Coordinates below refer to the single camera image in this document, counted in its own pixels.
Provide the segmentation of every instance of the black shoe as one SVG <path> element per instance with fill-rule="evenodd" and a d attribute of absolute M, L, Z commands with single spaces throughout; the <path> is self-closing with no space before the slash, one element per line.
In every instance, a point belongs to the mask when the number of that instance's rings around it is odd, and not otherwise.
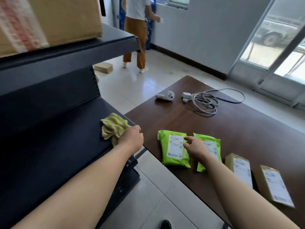
<path fill-rule="evenodd" d="M 160 229 L 172 229 L 170 221 L 168 220 L 163 220 Z"/>

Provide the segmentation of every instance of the white cable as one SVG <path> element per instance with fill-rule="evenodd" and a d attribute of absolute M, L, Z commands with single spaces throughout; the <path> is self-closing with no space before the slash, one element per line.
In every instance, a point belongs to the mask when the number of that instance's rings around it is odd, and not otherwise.
<path fill-rule="evenodd" d="M 218 92 L 218 91 L 222 91 L 222 90 L 233 90 L 233 91 L 239 92 L 242 94 L 244 99 L 242 101 L 234 102 L 234 101 L 225 100 L 223 98 L 213 96 L 211 93 L 209 93 L 209 92 Z M 198 92 L 198 93 L 192 94 L 193 104 L 199 111 L 201 111 L 205 114 L 215 115 L 217 112 L 217 107 L 219 105 L 219 100 L 229 102 L 232 104 L 240 104 L 245 101 L 245 95 L 242 92 L 232 89 L 232 88 L 223 88 L 223 89 L 219 89 L 219 90 L 208 90 L 205 92 Z M 203 104 L 207 109 L 205 109 L 205 110 L 201 109 L 197 105 L 197 103 Z"/>

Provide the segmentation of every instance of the small cardboard box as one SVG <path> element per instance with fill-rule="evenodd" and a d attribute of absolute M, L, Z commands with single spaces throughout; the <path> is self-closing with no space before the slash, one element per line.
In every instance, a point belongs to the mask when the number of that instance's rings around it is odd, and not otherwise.
<path fill-rule="evenodd" d="M 292 199 L 278 170 L 261 165 L 253 168 L 253 174 L 258 189 L 266 200 L 294 208 Z"/>
<path fill-rule="evenodd" d="M 97 38 L 98 0 L 0 0 L 0 57 Z"/>
<path fill-rule="evenodd" d="M 230 154 L 225 158 L 224 164 L 228 167 L 239 179 L 253 189 L 251 169 L 249 160 L 242 158 L 236 154 Z"/>
<path fill-rule="evenodd" d="M 110 74 L 113 71 L 113 66 L 107 62 L 100 62 L 93 65 L 93 69 L 105 74 Z"/>

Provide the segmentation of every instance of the dark brown baseboard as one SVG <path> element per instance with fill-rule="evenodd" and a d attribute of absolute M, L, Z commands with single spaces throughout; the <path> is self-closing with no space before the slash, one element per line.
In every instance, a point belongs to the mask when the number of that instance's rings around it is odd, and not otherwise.
<path fill-rule="evenodd" d="M 217 71 L 217 70 L 214 70 L 208 66 L 204 66 L 198 62 L 195 62 L 194 60 L 191 60 L 191 59 L 188 59 L 184 56 L 181 56 L 181 55 L 178 55 L 176 54 L 175 52 L 172 52 L 172 51 L 169 51 L 165 48 L 162 48 L 162 47 L 159 47 L 155 44 L 150 44 L 150 48 L 155 50 L 155 51 L 158 51 L 158 52 L 161 52 L 162 54 L 165 54 L 167 56 L 170 56 L 174 59 L 177 59 L 183 63 L 186 63 L 187 65 L 190 65 L 190 66 L 193 66 L 193 67 L 196 67 L 198 68 L 199 70 L 202 70 L 206 73 L 209 73 L 219 79 L 222 79 L 222 80 L 226 80 L 227 79 L 227 75 L 224 74 L 224 73 L 221 73 L 220 71 Z"/>

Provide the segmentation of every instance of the vehicle wheel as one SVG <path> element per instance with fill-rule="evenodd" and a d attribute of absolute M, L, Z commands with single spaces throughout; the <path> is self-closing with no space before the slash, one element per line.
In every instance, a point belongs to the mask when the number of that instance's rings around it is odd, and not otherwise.
<path fill-rule="evenodd" d="M 268 47 L 274 47 L 279 43 L 280 35 L 279 34 L 268 34 L 263 41 L 263 45 Z"/>

